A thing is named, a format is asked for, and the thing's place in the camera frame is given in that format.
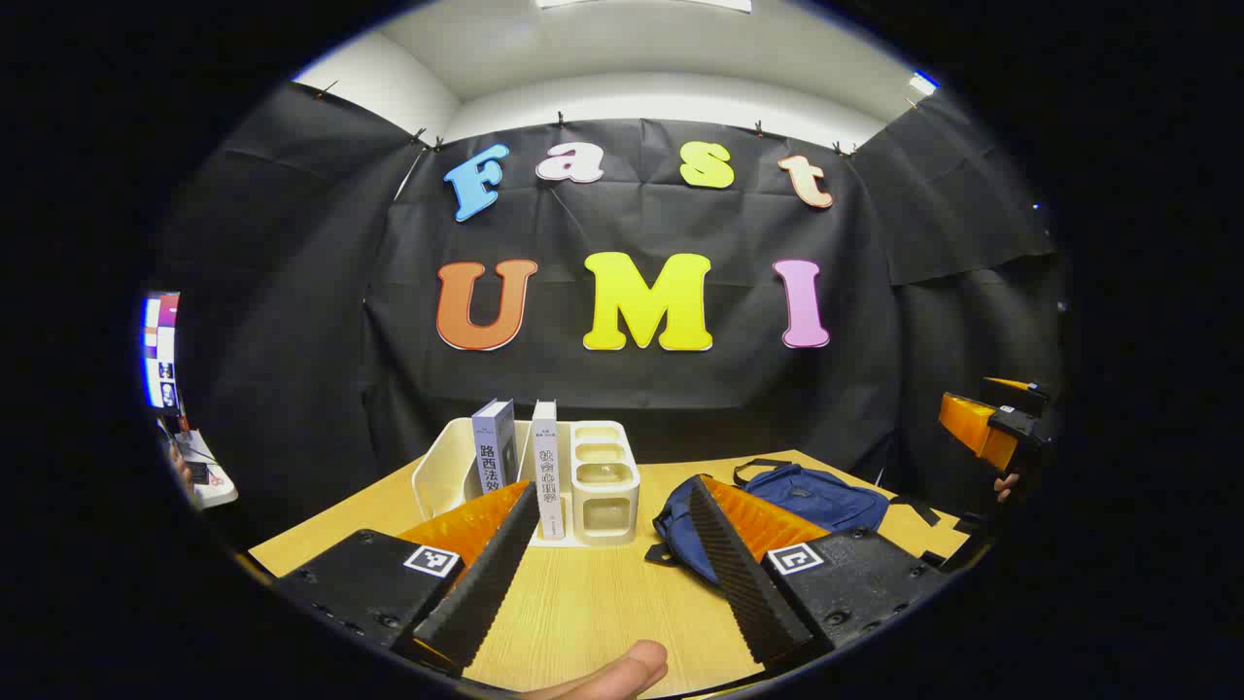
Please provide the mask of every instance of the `purple letter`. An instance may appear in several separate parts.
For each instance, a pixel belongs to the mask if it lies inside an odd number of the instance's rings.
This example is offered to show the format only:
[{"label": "purple letter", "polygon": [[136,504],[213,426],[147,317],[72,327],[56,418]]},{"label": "purple letter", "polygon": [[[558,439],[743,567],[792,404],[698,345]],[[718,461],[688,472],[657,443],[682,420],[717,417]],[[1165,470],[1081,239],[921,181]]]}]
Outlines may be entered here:
[{"label": "purple letter", "polygon": [[821,327],[821,311],[816,306],[812,280],[821,267],[811,260],[778,260],[774,269],[786,283],[786,312],[790,327],[781,333],[787,347],[821,347],[830,341],[830,332]]}]

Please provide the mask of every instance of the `book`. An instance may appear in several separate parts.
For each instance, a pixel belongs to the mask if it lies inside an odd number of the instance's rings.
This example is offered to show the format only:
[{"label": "book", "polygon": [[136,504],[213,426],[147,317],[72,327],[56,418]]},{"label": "book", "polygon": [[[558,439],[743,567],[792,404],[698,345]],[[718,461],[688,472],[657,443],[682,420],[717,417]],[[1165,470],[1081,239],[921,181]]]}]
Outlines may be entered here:
[{"label": "book", "polygon": [[531,414],[531,441],[536,458],[535,481],[540,502],[540,532],[561,540],[566,526],[561,507],[561,471],[557,464],[557,403],[536,402]]},{"label": "book", "polygon": [[471,417],[475,429],[475,460],[479,486],[484,494],[518,480],[519,458],[514,448],[514,402],[493,399]]}]

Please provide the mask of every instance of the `colorful foam letter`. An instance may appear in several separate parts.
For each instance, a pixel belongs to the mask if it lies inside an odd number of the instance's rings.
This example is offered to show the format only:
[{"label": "colorful foam letter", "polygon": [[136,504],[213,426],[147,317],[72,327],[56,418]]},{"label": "colorful foam letter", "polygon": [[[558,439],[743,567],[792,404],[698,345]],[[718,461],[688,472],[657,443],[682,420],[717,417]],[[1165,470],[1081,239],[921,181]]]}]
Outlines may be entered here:
[{"label": "colorful foam letter", "polygon": [[522,326],[527,277],[540,269],[531,260],[501,260],[496,274],[501,277],[501,302],[496,320],[488,325],[470,322],[470,295],[475,280],[483,276],[479,262],[449,262],[440,267],[440,301],[437,303],[437,332],[459,349],[496,349],[514,339]]},{"label": "colorful foam letter", "polygon": [[583,266],[596,274],[596,308],[583,347],[626,346],[626,334],[618,329],[618,311],[639,347],[652,342],[667,311],[666,329],[658,338],[662,347],[700,352],[713,346],[713,336],[704,328],[704,275],[713,264],[704,255],[671,255],[651,288],[626,252],[593,252],[583,260]]},{"label": "colorful foam letter", "polygon": [[812,165],[802,155],[791,155],[778,160],[778,167],[790,173],[790,183],[795,185],[795,194],[812,206],[829,209],[833,204],[833,196],[829,191],[821,191],[816,187],[816,178],[825,177],[825,170]]},{"label": "colorful foam letter", "polygon": [[605,170],[601,160],[605,149],[595,143],[559,143],[549,149],[550,155],[536,165],[536,175],[542,179],[572,179],[578,183],[596,182]]},{"label": "colorful foam letter", "polygon": [[821,311],[816,303],[812,280],[821,267],[811,260],[778,260],[774,269],[786,285],[789,327],[781,333],[786,347],[821,347],[830,341],[830,332],[821,327]]},{"label": "colorful foam letter", "polygon": [[723,188],[734,182],[734,170],[724,163],[730,159],[730,152],[720,143],[688,140],[678,154],[683,157],[678,172],[687,184]]},{"label": "colorful foam letter", "polygon": [[464,221],[496,201],[496,191],[486,189],[484,183],[501,183],[501,165],[496,159],[509,154],[510,149],[498,143],[445,173],[445,182],[453,183],[458,195],[457,220]]}]

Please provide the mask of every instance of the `computer monitor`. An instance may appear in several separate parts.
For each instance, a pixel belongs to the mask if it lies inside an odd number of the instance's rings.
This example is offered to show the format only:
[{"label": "computer monitor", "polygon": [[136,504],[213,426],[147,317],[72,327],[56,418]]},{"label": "computer monitor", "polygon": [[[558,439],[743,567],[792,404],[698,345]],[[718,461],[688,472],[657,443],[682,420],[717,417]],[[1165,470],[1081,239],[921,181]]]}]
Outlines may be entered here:
[{"label": "computer monitor", "polygon": [[143,308],[143,380],[147,404],[158,417],[182,415],[173,341],[178,291],[148,291]]}]

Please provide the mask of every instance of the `blue letter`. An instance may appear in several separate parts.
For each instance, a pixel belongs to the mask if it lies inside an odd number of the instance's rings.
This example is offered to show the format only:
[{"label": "blue letter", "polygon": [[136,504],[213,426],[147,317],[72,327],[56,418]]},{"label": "blue letter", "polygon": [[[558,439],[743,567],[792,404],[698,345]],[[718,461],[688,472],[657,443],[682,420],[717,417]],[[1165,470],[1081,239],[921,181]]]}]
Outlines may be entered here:
[{"label": "blue letter", "polygon": [[501,165],[496,158],[510,154],[510,149],[498,143],[479,155],[445,173],[445,182],[453,183],[458,195],[458,213],[454,218],[464,221],[496,201],[496,191],[484,188],[484,183],[500,184]]}]

